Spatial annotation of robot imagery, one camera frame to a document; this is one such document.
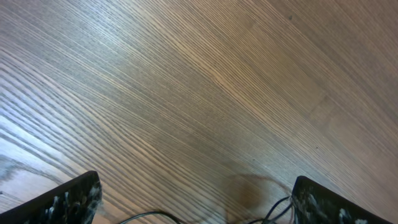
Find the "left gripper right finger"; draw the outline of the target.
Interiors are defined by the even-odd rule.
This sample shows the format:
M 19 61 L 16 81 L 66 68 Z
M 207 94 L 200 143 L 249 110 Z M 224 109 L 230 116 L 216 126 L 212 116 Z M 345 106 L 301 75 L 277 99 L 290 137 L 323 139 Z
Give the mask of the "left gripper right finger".
M 292 204 L 295 224 L 391 224 L 303 175 L 295 181 Z

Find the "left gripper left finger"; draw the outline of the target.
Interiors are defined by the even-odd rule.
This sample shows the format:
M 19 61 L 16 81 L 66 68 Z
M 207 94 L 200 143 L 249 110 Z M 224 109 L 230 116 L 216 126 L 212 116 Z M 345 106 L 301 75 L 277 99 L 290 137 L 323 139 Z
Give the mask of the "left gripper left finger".
M 91 223 L 101 201 L 100 178 L 91 170 L 2 213 L 1 224 Z

